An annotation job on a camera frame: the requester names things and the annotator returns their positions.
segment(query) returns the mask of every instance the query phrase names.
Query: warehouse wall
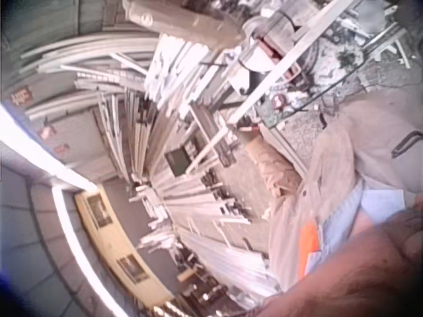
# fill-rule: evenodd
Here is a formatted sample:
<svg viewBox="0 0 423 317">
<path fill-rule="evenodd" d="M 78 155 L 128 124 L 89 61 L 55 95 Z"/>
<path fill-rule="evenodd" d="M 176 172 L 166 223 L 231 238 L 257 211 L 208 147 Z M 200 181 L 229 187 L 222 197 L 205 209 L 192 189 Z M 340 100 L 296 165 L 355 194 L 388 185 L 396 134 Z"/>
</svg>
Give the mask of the warehouse wall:
<svg viewBox="0 0 423 317">
<path fill-rule="evenodd" d="M 77 238 L 96 274 L 129 316 L 131 294 L 103 265 L 91 245 L 71 193 L 65 202 Z M 40 316 L 111 316 L 88 284 L 63 235 L 51 188 L 29 185 L 1 167 L 1 274 Z"/>
<path fill-rule="evenodd" d="M 130 203 L 128 201 L 130 197 L 126 192 L 124 180 L 110 180 L 105 182 L 103 186 L 121 226 L 124 228 L 131 243 L 137 246 L 139 239 L 151 232 L 148 223 L 154 219 L 149 217 L 142 202 L 135 201 Z M 186 288 L 188 282 L 179 282 L 177 275 L 180 272 L 178 272 L 176 265 L 166 250 L 157 250 L 149 254 L 148 250 L 141 249 L 138 250 L 138 253 L 172 293 L 177 294 Z"/>
</svg>

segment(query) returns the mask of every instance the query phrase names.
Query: man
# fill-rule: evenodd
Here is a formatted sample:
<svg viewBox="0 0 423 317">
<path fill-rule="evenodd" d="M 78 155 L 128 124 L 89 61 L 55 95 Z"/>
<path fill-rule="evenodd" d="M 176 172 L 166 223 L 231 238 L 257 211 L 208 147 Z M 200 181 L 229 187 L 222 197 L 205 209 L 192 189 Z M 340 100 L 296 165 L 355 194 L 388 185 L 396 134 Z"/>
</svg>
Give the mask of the man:
<svg viewBox="0 0 423 317">
<path fill-rule="evenodd" d="M 315 141 L 303 181 L 261 134 L 240 135 L 275 196 L 270 269 L 286 292 L 257 316 L 412 307 L 422 285 L 422 131 L 422 107 L 403 95 L 357 98 Z"/>
</svg>

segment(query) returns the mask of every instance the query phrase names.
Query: ceiling light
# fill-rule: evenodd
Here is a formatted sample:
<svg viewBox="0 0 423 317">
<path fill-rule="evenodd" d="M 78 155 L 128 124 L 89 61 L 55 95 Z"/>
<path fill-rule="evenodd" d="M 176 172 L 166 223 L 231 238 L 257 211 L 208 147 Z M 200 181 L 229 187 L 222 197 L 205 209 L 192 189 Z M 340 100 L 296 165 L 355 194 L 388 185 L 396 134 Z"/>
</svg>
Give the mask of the ceiling light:
<svg viewBox="0 0 423 317">
<path fill-rule="evenodd" d="M 4 105 L 0 106 L 0 141 L 33 165 L 75 187 L 87 191 L 93 191 L 97 188 L 94 183 L 68 169 L 35 140 L 31 139 L 15 122 Z"/>
<path fill-rule="evenodd" d="M 91 287 L 94 289 L 94 292 L 100 297 L 101 301 L 106 305 L 107 308 L 117 317 L 128 317 L 124 312 L 122 307 L 114 300 L 112 295 L 106 290 L 106 287 L 101 283 L 100 279 L 94 272 L 93 267 L 89 263 L 82 247 L 77 239 L 75 231 L 73 231 L 71 219 L 67 213 L 65 200 L 63 198 L 63 193 L 59 187 L 53 187 L 53 199 L 56 209 L 58 211 L 59 221 L 61 228 L 65 234 L 67 243 L 71 248 L 72 254 L 75 256 L 75 259 L 78 263 L 78 266 L 81 268 L 84 276 L 87 278 L 87 281 L 90 283 Z"/>
</svg>

